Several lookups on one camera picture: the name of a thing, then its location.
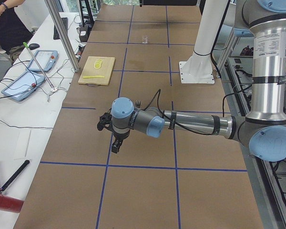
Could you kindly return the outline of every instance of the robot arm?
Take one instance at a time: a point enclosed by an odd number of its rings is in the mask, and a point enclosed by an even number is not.
[[[112,104],[98,129],[113,132],[117,153],[130,129],[158,137],[165,125],[203,135],[223,135],[248,147],[267,161],[286,158],[286,114],[283,112],[286,84],[286,0],[238,0],[235,27],[254,35],[254,67],[251,111],[245,117],[200,116],[159,109],[134,108],[127,98]]]

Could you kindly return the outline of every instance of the black shirt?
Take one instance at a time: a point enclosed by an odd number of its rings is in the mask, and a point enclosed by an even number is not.
[[[18,18],[14,8],[5,10],[0,16],[0,45],[7,52],[32,38],[32,34]]]

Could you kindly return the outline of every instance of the computer mouse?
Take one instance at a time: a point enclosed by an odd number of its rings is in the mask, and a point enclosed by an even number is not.
[[[30,49],[30,50],[34,50],[34,49],[37,49],[37,48],[39,48],[39,47],[40,47],[40,45],[37,44],[37,43],[32,43],[32,44],[29,45],[29,49]]]

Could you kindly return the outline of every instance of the person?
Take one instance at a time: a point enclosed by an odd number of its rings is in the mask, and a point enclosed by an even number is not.
[[[25,27],[15,13],[14,7],[25,0],[0,0],[0,47],[15,61],[33,34]]]

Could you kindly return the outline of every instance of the white metal base plate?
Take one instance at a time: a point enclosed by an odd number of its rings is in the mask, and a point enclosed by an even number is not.
[[[210,83],[214,84],[215,80],[212,72],[210,74],[201,75],[201,78],[194,77],[193,75],[186,73],[182,70],[182,67],[185,65],[186,61],[179,62],[179,71],[180,71],[180,79],[181,83]]]

